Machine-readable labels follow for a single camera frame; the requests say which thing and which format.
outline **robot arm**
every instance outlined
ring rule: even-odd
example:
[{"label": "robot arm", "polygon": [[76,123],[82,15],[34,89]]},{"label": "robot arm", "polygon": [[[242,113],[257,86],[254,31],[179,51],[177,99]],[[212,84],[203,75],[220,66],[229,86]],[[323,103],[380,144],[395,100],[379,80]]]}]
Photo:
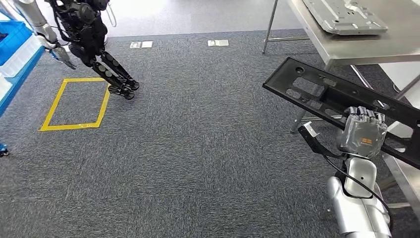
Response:
[{"label": "robot arm", "polygon": [[35,0],[13,0],[14,5],[32,26],[41,44],[48,48],[51,54],[67,66],[75,69],[65,49],[60,45],[57,35],[45,20]]},{"label": "robot arm", "polygon": [[[135,81],[120,63],[105,50],[107,28],[102,22],[101,11],[106,10],[109,0],[45,0],[53,9],[55,23],[69,49],[83,64],[90,67],[110,86],[108,91],[127,100],[134,97],[140,84]],[[50,49],[54,57],[70,68],[75,68],[57,35],[48,25],[35,0],[13,0],[16,8],[34,28],[41,43]],[[97,57],[117,75],[98,62]]]}]

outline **yellow tape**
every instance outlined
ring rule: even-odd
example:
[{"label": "yellow tape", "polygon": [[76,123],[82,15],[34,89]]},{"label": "yellow tape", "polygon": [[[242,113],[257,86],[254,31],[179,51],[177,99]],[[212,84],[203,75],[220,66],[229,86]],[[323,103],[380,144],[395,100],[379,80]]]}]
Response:
[{"label": "yellow tape", "polygon": [[39,131],[52,131],[52,130],[74,130],[74,129],[83,129],[83,128],[98,128],[101,125],[102,119],[106,111],[106,106],[108,105],[109,100],[109,91],[106,89],[104,100],[102,101],[101,109],[99,111],[98,118],[94,123],[82,123],[82,124],[71,124],[71,125],[49,125],[51,118],[57,108],[58,102],[64,92],[64,89],[68,82],[99,82],[104,81],[103,78],[65,78],[61,84],[60,89],[58,90],[57,96],[52,103],[50,111],[45,118],[43,125]]}]

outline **blue storage bin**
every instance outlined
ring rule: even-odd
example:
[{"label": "blue storage bin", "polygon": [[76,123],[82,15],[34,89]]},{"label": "blue storage bin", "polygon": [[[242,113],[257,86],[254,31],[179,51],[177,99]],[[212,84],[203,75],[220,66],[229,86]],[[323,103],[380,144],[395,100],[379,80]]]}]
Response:
[{"label": "blue storage bin", "polygon": [[32,31],[21,21],[0,21],[0,32],[8,34],[0,42],[0,66],[2,66],[29,39]]}]

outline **white floor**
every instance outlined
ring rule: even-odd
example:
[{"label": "white floor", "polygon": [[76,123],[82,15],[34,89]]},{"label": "white floor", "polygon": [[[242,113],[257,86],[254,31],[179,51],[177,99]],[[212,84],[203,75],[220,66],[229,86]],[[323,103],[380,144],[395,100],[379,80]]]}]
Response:
[{"label": "white floor", "polygon": [[[55,25],[49,4],[37,0],[43,14]],[[117,20],[112,27],[103,12],[108,36],[142,36],[225,31],[266,30],[274,0],[111,0]],[[287,5],[277,5],[273,29],[301,28]]]}]

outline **black plastic panel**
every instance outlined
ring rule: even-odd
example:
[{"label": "black plastic panel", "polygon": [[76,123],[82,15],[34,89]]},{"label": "black plastic panel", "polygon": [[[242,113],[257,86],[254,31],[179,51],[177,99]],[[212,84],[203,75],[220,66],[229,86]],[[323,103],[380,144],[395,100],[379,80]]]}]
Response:
[{"label": "black plastic panel", "polygon": [[[297,86],[294,84],[297,78],[306,79],[310,82],[308,85],[319,85],[318,91],[309,93],[308,85]],[[411,138],[387,133],[387,139],[405,146],[405,152],[386,144],[382,146],[382,151],[420,169],[420,110],[293,58],[287,58],[262,86],[340,129],[344,129],[344,123],[328,115],[325,112],[327,109],[343,115],[350,106],[363,106],[411,127]],[[377,100],[389,108],[376,106]]]}]

